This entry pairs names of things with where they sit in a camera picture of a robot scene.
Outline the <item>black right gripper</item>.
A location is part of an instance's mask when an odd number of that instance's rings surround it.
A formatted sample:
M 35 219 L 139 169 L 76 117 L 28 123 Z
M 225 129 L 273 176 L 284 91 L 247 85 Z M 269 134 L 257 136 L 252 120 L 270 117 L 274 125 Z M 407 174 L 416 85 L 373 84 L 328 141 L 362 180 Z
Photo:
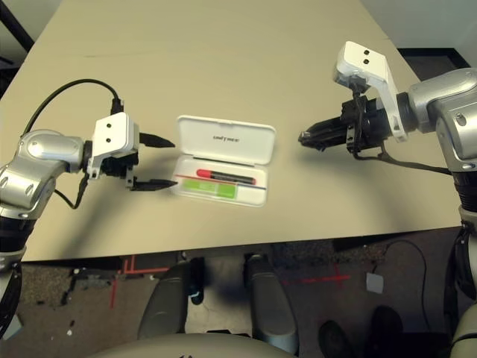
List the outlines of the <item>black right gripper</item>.
M 377 108 L 377 99 L 361 96 L 342 104 L 341 117 L 314 123 L 299 135 L 298 142 L 318 151 L 345 143 L 351 154 L 359 154 L 379 148 L 390 135 L 388 117 L 383 108 Z

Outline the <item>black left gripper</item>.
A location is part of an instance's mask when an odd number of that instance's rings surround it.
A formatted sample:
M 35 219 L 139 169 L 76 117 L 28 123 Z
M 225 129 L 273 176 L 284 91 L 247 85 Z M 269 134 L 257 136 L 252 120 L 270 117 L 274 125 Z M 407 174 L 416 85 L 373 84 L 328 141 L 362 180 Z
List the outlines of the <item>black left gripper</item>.
M 175 144 L 167 139 L 154 134 L 140 133 L 139 142 L 150 148 L 174 148 Z M 132 192 L 154 192 L 177 185 L 174 180 L 150 179 L 138 181 L 133 175 L 133 168 L 139 164 L 137 153 L 123 157 L 108 157 L 102 161 L 101 174 L 120 178 L 125 181 L 125 186 Z

